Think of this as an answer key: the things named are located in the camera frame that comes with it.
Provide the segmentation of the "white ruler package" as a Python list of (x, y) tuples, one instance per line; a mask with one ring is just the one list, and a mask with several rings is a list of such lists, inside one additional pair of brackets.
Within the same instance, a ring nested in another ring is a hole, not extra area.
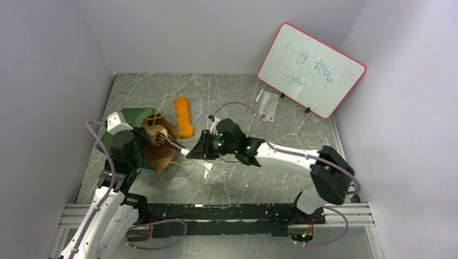
[(265, 122), (273, 122), (275, 118), (275, 112), (277, 109), (278, 99), (278, 94), (264, 91), (262, 99), (258, 102), (258, 118), (262, 119)]

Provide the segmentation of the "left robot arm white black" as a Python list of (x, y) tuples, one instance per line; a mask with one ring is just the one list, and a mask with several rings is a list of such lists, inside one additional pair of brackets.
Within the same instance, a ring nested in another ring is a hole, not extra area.
[(150, 216), (146, 198), (129, 193), (143, 149), (151, 142), (148, 134), (122, 124), (110, 132), (112, 143), (106, 147), (89, 122), (86, 126), (106, 155), (106, 165), (89, 209), (59, 258), (111, 258), (130, 227)]

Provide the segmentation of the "silver metal tongs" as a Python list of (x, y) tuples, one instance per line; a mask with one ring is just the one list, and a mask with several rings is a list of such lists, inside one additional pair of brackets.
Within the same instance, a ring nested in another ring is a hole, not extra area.
[[(189, 154), (189, 152), (190, 152), (190, 150), (188, 148), (186, 148), (186, 147), (182, 146), (181, 144), (177, 143), (176, 141), (170, 139), (168, 136), (166, 136), (162, 132), (158, 132), (158, 133), (155, 134), (154, 142), (157, 145), (169, 146), (169, 147), (175, 149), (176, 151), (178, 151), (183, 156), (187, 156)], [(191, 161), (196, 162), (196, 163), (204, 166), (205, 169), (207, 171), (209, 171), (209, 172), (212, 171), (212, 169), (214, 167), (213, 163), (208, 162), (206, 160), (191, 159)]]

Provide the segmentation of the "orange fake bread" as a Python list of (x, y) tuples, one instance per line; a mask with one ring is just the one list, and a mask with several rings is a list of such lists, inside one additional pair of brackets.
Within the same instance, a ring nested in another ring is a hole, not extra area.
[(176, 110), (176, 123), (178, 126), (179, 136), (181, 138), (189, 138), (194, 134), (194, 128), (191, 124), (189, 100), (184, 97), (178, 97), (174, 101), (174, 107)]

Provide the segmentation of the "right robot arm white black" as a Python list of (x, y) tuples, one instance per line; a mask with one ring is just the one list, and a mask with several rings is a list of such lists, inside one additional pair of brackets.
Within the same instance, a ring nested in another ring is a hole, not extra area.
[(281, 226), (305, 223), (328, 203), (344, 204), (355, 181), (354, 170), (333, 147), (305, 150), (274, 145), (265, 139), (248, 137), (231, 119), (216, 119), (211, 129), (201, 132), (196, 145), (183, 154), (204, 165), (233, 154), (243, 165), (308, 173), (313, 185), (298, 194), (292, 203), (292, 219), (278, 221)]

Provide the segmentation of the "green paper bag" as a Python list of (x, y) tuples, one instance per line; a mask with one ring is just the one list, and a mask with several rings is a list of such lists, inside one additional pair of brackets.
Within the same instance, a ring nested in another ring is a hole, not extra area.
[(170, 164), (173, 164), (177, 150), (167, 144), (156, 142), (156, 133), (161, 131), (170, 140), (179, 139), (179, 129), (165, 118), (165, 113), (158, 112), (153, 107), (128, 107), (120, 110), (125, 121), (135, 127), (145, 130), (151, 142), (143, 148), (145, 163), (144, 169), (162, 172)]

